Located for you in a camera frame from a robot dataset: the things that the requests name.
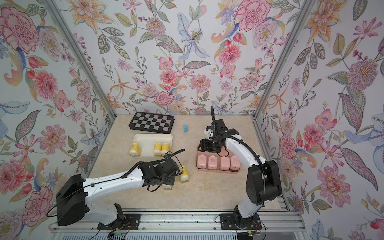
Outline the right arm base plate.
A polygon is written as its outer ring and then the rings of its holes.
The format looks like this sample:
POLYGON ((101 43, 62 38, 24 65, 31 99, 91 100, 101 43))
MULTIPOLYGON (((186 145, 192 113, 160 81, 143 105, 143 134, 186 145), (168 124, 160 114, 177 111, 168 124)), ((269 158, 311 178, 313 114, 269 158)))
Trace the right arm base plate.
POLYGON ((220 214, 219 223, 222 230, 262 230, 262 223, 258 214, 249 218, 242 218, 239 214, 220 214))

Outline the yellow sharpener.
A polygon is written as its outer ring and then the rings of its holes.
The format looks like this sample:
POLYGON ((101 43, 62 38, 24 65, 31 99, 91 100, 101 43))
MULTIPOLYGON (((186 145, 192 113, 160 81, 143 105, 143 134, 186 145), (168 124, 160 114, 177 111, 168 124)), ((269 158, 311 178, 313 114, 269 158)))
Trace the yellow sharpener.
POLYGON ((167 154, 168 152, 170 151, 170 145, 165 142, 163 145, 162 145, 162 148, 161 148, 161 155, 164 156, 165 154, 167 154))
POLYGON ((134 142, 131 146, 130 150, 130 156, 132 157, 139 157, 141 155, 141 148, 140 145, 137 142, 134 142))
POLYGON ((163 189, 165 190, 172 190, 173 186, 170 185, 163 185, 163 189))
POLYGON ((184 166, 182 166, 181 171, 182 171, 182 172, 181 172, 181 175, 180 175, 180 181, 181 181, 182 183, 189 181, 190 177, 189 177, 189 175, 188 175, 187 168, 184 167, 184 166))
POLYGON ((153 154, 154 154, 154 156, 161 156, 162 155, 162 145, 160 142, 157 142, 154 145, 153 154))

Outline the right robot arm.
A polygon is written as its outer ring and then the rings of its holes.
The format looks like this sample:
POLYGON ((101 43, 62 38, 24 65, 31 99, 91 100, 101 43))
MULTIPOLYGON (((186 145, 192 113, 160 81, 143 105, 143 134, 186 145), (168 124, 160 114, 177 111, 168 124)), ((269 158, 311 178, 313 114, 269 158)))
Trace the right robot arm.
POLYGON ((260 157, 244 142, 237 130, 228 129, 222 119, 216 120, 212 116, 212 124, 206 127, 205 134, 207 138, 200 141, 198 151, 220 157, 221 153, 232 153, 248 170, 245 186, 247 197, 235 207, 235 217, 249 220, 265 202, 273 201, 282 194, 278 164, 260 157))

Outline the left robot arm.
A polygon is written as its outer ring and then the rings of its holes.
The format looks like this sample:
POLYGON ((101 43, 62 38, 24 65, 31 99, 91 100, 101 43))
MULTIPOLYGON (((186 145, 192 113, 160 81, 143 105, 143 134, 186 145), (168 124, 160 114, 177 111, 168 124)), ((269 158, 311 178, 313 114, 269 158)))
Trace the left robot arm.
POLYGON ((127 217, 121 205, 102 206, 97 204, 97 200, 128 189, 173 186, 176 177, 184 173, 184 167, 176 155, 167 152, 161 160, 139 161, 126 172, 105 177, 70 177, 57 193, 57 203, 53 207, 57 211, 58 226, 69 226, 85 220, 98 222, 110 229, 123 227, 127 217))

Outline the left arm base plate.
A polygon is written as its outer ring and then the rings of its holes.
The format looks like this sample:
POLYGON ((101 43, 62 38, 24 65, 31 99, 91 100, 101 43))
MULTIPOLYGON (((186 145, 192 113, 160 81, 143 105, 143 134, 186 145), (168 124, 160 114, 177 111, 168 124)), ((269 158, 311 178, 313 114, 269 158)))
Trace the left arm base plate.
POLYGON ((102 231, 138 230, 140 220, 141 220, 140 214, 124 214, 124 217, 122 220, 117 219, 116 221, 114 221, 109 225, 104 225, 102 223, 99 223, 97 230, 102 230, 102 231))

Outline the pink sharpener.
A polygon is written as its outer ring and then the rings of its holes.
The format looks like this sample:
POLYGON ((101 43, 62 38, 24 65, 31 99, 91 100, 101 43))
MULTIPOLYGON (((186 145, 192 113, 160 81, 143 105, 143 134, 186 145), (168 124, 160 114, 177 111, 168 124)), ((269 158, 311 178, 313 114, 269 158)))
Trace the pink sharpener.
POLYGON ((236 156, 232 156, 230 158, 230 170, 238 172, 240 170, 241 163, 240 160, 236 156))
POLYGON ((197 158, 197 168, 198 169, 206 169, 207 168, 207 156, 199 155, 197 158))
POLYGON ((228 157, 221 157, 220 159, 220 171, 229 171, 231 167, 231 161, 228 157))
POLYGON ((209 170, 217 170, 218 169, 218 159, 216 156, 209 156, 208 169, 209 170))

